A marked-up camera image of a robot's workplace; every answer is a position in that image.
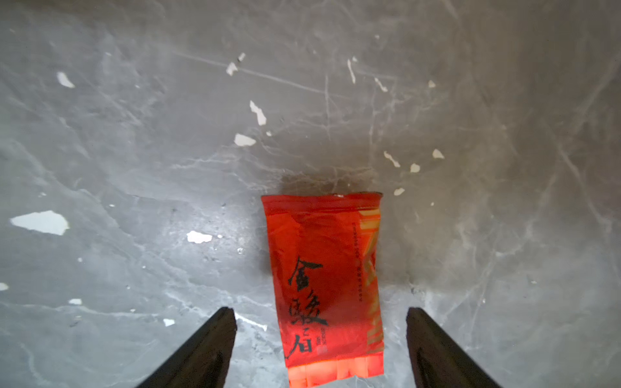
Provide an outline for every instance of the chinese characters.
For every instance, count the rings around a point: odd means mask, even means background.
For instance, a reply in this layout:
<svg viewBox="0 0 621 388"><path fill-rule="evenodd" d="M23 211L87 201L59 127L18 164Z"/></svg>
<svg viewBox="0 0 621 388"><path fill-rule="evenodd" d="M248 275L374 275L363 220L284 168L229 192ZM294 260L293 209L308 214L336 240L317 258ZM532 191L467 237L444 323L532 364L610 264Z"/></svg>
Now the chinese characters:
<svg viewBox="0 0 621 388"><path fill-rule="evenodd" d="M311 287L307 296L305 295L306 291L303 295L300 295L300 291L311 286L311 280L306 271L323 267L322 264L310 263L301 260L299 256L297 257L296 267L288 281L289 285L293 286L293 280L295 279L295 289L297 290L297 296L291 299L289 305L289 315L291 316L291 325L300 324L303 332L301 336L296 334L295 344L285 359L289 359L296 350L299 350L300 353L312 353L312 339L309 334L311 329L308 325L318 323L328 326L328 321L320 317L321 311L319 306L321 303L319 302L319 296L315 293L315 290ZM317 343L322 343L321 337L317 337Z"/></svg>

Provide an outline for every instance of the snack wrapper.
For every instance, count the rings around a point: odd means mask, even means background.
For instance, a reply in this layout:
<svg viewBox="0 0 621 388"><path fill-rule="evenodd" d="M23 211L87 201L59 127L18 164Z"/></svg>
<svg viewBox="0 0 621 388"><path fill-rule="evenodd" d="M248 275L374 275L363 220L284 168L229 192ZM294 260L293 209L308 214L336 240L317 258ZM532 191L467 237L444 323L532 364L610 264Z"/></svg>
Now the snack wrapper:
<svg viewBox="0 0 621 388"><path fill-rule="evenodd" d="M291 388L384 373L375 274L381 198L262 197Z"/></svg>

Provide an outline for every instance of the white paint fleck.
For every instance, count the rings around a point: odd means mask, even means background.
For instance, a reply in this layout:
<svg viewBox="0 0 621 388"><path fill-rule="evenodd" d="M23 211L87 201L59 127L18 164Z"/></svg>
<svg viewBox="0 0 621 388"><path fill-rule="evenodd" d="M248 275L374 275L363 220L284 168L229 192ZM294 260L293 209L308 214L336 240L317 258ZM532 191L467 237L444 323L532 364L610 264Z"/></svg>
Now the white paint fleck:
<svg viewBox="0 0 621 388"><path fill-rule="evenodd" d="M401 165L399 164L399 162L398 162L398 161L396 161L396 160L392 157L392 155L390 155L387 151L384 151L384 157L385 157L386 159L388 159L389 161L391 161L391 162L392 162L392 164L393 164L396 168L401 167Z"/></svg>
<svg viewBox="0 0 621 388"><path fill-rule="evenodd" d="M444 159L444 155L442 155L442 152L440 152L438 148L433 150L433 153L431 155L433 156L433 159Z"/></svg>
<svg viewBox="0 0 621 388"><path fill-rule="evenodd" d="M263 114L263 109L256 106L256 104L250 101L250 110L256 114L256 121L259 123L259 126L265 125L268 119Z"/></svg>
<svg viewBox="0 0 621 388"><path fill-rule="evenodd" d="M13 217L11 218L11 224L16 227L59 236L65 234L65 231L69 229L67 220L52 210Z"/></svg>
<svg viewBox="0 0 621 388"><path fill-rule="evenodd" d="M347 68L350 70L351 83L355 84L356 83L356 75L353 73L353 70L351 69L351 61L350 60L347 60Z"/></svg>
<svg viewBox="0 0 621 388"><path fill-rule="evenodd" d="M264 332L268 331L268 326L267 325L262 325L260 323L256 323L255 321L250 320L250 319L248 319L246 317L243 317L243 316L239 315L238 313L235 313L235 319L240 319L243 322L246 322L246 323L248 323L250 325L253 325L253 326L256 326L256 327L260 327L260 328L263 329Z"/></svg>
<svg viewBox="0 0 621 388"><path fill-rule="evenodd" d="M388 92L388 88L382 85L382 82L379 80L379 78L375 77L375 83L378 84L380 89L382 89L382 92Z"/></svg>
<svg viewBox="0 0 621 388"><path fill-rule="evenodd" d="M64 74L62 71L56 73L56 78L58 79L58 83L66 88L73 89L76 87L71 81L69 81L67 74Z"/></svg>
<svg viewBox="0 0 621 388"><path fill-rule="evenodd" d="M240 147L250 147L256 143L256 140L241 133L236 133L234 142Z"/></svg>
<svg viewBox="0 0 621 388"><path fill-rule="evenodd" d="M234 62L229 63L229 65L227 66L227 74L230 76L233 76L233 74L235 74L235 72L239 70L237 68L237 65Z"/></svg>
<svg viewBox="0 0 621 388"><path fill-rule="evenodd" d="M212 239L211 235L204 235L204 234L199 233L199 232L197 232L195 230L187 233L186 235L188 236L188 241L189 242L197 243L197 244L208 243Z"/></svg>

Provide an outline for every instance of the marble-like floor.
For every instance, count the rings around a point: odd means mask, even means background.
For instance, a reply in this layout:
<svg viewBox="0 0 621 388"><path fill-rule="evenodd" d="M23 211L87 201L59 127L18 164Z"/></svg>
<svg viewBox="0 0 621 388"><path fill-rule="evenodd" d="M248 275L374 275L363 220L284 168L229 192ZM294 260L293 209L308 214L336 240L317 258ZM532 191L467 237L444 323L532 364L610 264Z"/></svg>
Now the marble-like floor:
<svg viewBox="0 0 621 388"><path fill-rule="evenodd" d="M410 306L505 388L621 386L620 26L618 0L2 2L0 386L132 388L226 305L227 387L287 387L260 196L352 191L385 193L386 373L330 387L414 386Z"/></svg>

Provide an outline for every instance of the concrete floor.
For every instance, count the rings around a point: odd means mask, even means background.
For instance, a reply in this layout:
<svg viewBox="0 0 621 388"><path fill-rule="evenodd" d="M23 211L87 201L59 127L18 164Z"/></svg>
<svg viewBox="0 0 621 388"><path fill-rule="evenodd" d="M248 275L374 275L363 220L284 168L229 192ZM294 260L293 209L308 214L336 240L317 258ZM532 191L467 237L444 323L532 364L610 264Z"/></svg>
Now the concrete floor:
<svg viewBox="0 0 621 388"><path fill-rule="evenodd" d="M414 385L410 306L505 388L621 386L618 0L8 0L0 52L0 386L131 388L227 305L227 387L287 387L260 196L362 190L386 374L330 387Z"/></svg>

